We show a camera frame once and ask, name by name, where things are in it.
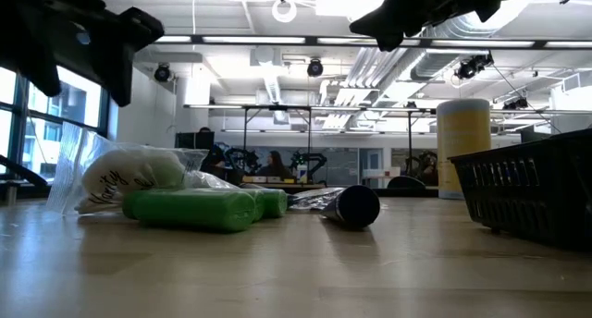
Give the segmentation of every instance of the ceiling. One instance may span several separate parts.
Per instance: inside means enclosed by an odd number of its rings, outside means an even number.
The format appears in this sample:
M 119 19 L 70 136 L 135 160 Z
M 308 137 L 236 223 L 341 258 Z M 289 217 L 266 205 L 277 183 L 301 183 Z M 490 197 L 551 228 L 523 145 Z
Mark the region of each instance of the ceiling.
M 130 6 L 150 13 L 164 23 L 167 34 L 351 35 L 347 18 L 317 16 L 315 0 L 293 0 L 297 14 L 289 23 L 273 17 L 272 5 L 277 0 L 105 1 L 107 8 L 116 13 Z M 567 5 L 559 5 L 559 0 L 536 0 L 493 37 L 591 39 L 592 24 L 583 17 L 592 17 L 592 0 L 572 0 Z M 154 54 L 202 54 L 223 86 L 213 90 L 213 96 L 223 100 L 232 95 L 255 95 L 257 90 L 265 89 L 263 76 L 251 67 L 252 49 L 254 46 L 247 45 L 151 45 L 147 51 Z M 317 92 L 323 79 L 346 77 L 360 50 L 328 46 L 279 46 L 277 49 L 282 63 L 290 64 L 290 68 L 282 71 L 278 78 L 279 87 Z M 438 83 L 428 83 L 421 89 L 423 99 L 483 98 L 491 101 L 513 89 L 528 86 L 530 103 L 543 107 L 549 102 L 549 86 L 561 83 L 561 78 L 573 75 L 577 69 L 592 67 L 592 53 L 583 51 L 524 50 L 494 51 L 492 54 L 499 72 L 490 67 L 476 79 L 460 82 L 452 76 L 455 66 L 449 67 L 435 78 Z M 312 57 L 321 59 L 326 78 L 307 77 L 306 68 Z M 190 74 L 192 64 L 175 63 L 171 67 L 183 76 Z

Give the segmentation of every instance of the plastic basket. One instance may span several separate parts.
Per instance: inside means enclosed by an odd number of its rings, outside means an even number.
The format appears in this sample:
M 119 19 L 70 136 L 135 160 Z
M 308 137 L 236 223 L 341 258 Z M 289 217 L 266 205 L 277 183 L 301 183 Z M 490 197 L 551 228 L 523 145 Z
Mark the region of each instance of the plastic basket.
M 567 148 L 579 140 L 592 143 L 592 132 L 452 157 L 471 218 L 565 248 L 588 246 L 588 197 Z

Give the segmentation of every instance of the plastic wrap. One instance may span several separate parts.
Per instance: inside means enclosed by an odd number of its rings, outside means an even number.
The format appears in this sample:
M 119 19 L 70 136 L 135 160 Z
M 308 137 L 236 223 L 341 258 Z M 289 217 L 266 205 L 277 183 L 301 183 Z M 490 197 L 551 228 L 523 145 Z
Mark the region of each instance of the plastic wrap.
M 288 198 L 288 207 L 294 210 L 323 210 L 344 190 L 326 188 L 293 194 Z
M 124 196 L 137 190 L 236 188 L 199 171 L 207 154 L 116 143 L 64 123 L 47 207 L 61 214 L 88 214 L 120 210 Z

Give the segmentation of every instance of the window frame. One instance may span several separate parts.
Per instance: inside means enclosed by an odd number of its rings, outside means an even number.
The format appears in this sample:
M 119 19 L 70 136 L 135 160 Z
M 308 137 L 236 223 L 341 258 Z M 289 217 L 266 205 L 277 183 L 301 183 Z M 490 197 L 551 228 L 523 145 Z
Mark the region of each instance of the window frame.
M 70 70 L 72 73 L 77 74 L 88 80 L 87 77 L 77 73 L 76 71 Z M 77 125 L 82 128 L 86 128 L 90 131 L 97 132 L 100 136 L 106 138 L 108 131 L 109 122 L 109 105 L 110 95 L 101 88 L 101 102 L 99 104 L 99 122 L 97 127 L 89 126 L 84 123 L 80 123 L 76 120 L 63 118 L 60 116 L 54 116 L 45 114 L 36 110 L 28 109 L 29 104 L 29 86 L 30 81 L 22 77 L 19 73 L 16 74 L 14 99 L 12 104 L 0 102 L 0 109 L 6 110 L 12 113 L 12 125 L 10 127 L 9 142 L 8 142 L 8 153 L 6 157 L 13 162 L 22 165 L 22 156 L 24 153 L 25 145 L 25 133 L 27 127 L 28 116 L 31 118 L 40 118 L 46 122 L 51 122 L 58 125 L 63 125 L 65 122 Z M 16 179 L 16 175 L 10 171 L 6 171 L 5 174 L 0 174 L 0 180 L 12 180 Z

